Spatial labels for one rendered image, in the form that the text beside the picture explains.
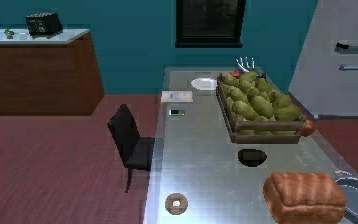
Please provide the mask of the brown bread loaf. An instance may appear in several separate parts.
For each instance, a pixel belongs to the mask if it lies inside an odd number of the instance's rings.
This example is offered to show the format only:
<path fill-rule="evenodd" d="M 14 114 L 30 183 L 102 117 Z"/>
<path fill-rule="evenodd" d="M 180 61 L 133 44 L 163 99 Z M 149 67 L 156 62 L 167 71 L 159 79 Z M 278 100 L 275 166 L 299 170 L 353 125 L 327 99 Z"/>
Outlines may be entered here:
<path fill-rule="evenodd" d="M 263 195 L 277 224 L 338 224 L 347 199 L 329 174 L 272 173 Z"/>

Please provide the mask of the black chair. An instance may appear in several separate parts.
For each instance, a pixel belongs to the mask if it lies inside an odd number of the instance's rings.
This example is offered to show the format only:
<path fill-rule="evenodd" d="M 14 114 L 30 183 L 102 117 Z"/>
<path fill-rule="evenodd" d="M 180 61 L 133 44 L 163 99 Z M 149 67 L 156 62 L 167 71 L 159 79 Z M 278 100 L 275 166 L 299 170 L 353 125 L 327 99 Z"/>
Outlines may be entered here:
<path fill-rule="evenodd" d="M 123 166 L 128 170 L 125 192 L 129 192 L 134 170 L 150 171 L 155 139 L 141 137 L 136 121 L 126 104 L 121 104 L 108 121 L 111 133 Z"/>

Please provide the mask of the black framed window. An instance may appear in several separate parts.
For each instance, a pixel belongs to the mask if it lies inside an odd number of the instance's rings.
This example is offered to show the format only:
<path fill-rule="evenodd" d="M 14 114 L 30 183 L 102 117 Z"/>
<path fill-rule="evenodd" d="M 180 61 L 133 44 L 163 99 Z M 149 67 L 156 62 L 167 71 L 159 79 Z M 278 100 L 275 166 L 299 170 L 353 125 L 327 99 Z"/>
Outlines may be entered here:
<path fill-rule="evenodd" d="M 241 48 L 246 0 L 175 0 L 176 48 Z"/>

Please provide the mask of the wooden crate of pears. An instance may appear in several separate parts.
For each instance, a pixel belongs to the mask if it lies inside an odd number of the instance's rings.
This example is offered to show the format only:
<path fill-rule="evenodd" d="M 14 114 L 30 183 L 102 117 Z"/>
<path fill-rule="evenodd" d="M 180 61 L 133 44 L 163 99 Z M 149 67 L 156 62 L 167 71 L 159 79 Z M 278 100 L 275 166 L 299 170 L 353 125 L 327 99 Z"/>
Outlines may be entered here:
<path fill-rule="evenodd" d="M 254 71 L 220 73 L 216 97 L 233 143 L 297 144 L 307 124 L 291 98 Z"/>

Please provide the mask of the silver dining table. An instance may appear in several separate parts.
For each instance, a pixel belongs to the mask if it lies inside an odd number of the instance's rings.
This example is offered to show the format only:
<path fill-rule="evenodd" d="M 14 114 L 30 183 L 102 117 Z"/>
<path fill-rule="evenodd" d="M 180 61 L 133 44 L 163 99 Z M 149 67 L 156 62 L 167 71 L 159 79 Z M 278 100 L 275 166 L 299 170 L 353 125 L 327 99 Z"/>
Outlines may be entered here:
<path fill-rule="evenodd" d="M 184 110 L 185 116 L 169 116 L 170 109 Z M 194 91 L 191 103 L 161 104 L 156 137 L 143 224 L 275 224 L 263 197 L 271 173 L 358 178 L 319 133 L 297 144 L 262 144 L 266 161 L 258 167 L 242 165 L 242 147 L 231 142 L 212 91 Z M 181 215 L 165 209 L 172 193 L 188 200 Z"/>

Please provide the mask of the red tomato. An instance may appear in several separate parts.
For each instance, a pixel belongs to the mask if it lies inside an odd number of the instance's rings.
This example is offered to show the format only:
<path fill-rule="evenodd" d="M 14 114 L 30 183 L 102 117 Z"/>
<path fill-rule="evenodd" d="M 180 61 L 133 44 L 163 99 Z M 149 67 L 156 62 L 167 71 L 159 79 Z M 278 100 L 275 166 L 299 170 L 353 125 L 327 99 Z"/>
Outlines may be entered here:
<path fill-rule="evenodd" d="M 300 135 L 303 137 L 308 137 L 313 134 L 316 130 L 316 125 L 313 121 L 307 120 L 304 126 L 304 129 L 300 132 Z"/>

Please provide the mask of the black toaster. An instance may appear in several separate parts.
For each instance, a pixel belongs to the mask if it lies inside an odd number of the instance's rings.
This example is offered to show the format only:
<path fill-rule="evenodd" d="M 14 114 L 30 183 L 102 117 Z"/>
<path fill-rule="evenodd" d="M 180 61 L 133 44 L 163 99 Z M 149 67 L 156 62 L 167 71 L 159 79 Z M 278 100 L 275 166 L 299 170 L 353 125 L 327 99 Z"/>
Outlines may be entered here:
<path fill-rule="evenodd" d="M 29 34 L 32 37 L 52 37 L 63 31 L 57 13 L 38 13 L 25 17 Z"/>

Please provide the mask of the white book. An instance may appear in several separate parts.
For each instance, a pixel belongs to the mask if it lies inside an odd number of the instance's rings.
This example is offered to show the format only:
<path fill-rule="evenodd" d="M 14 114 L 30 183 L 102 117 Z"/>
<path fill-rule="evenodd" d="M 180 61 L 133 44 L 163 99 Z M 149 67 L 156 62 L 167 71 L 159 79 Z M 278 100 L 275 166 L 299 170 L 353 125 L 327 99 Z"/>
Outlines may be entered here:
<path fill-rule="evenodd" d="M 161 101 L 164 103 L 191 103 L 192 91 L 163 91 Z"/>

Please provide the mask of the grey fridge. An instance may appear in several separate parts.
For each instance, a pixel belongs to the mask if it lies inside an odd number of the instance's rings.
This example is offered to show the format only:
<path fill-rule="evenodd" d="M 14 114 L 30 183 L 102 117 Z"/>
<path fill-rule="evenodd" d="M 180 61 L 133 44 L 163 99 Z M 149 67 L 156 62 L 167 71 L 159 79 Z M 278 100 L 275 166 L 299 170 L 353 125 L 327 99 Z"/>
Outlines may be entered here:
<path fill-rule="evenodd" d="M 358 71 L 341 64 L 358 66 L 358 0 L 319 0 L 289 87 L 312 117 L 358 117 Z"/>

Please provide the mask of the brown kitchen counter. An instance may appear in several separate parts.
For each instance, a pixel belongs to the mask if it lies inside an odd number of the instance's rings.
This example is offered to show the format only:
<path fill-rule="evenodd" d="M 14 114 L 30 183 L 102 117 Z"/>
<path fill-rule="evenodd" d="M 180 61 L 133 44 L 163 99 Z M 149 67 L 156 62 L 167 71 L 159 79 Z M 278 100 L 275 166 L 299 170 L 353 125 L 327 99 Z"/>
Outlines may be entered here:
<path fill-rule="evenodd" d="M 0 29 L 0 115 L 88 116 L 103 96 L 88 29 L 50 39 Z"/>

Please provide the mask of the white dish rack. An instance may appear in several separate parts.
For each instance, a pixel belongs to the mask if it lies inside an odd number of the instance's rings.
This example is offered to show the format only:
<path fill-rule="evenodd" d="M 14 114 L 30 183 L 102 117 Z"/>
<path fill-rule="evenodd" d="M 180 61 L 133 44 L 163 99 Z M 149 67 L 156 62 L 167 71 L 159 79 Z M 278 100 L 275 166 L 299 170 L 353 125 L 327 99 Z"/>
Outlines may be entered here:
<path fill-rule="evenodd" d="M 255 60 L 248 57 L 239 57 L 235 59 L 236 66 L 239 72 L 248 73 L 255 70 Z"/>

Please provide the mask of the white plate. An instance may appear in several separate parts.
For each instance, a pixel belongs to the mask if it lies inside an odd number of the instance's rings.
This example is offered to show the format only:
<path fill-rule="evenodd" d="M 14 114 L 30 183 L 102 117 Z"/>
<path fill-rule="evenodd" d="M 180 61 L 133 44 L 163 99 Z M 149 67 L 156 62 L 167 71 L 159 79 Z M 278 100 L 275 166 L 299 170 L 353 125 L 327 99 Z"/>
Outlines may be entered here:
<path fill-rule="evenodd" d="M 212 78 L 196 78 L 191 81 L 193 88 L 201 91 L 212 91 L 217 87 L 217 81 Z"/>

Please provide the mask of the dark brown bowl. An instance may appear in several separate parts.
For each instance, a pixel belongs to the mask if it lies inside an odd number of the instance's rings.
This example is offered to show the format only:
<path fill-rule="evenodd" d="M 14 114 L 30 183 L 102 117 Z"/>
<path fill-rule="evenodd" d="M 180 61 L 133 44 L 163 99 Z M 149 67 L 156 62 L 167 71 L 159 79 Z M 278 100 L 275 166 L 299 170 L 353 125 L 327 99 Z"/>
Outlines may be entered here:
<path fill-rule="evenodd" d="M 265 152 L 257 149 L 242 149 L 238 152 L 238 160 L 244 166 L 257 167 L 267 159 Z"/>

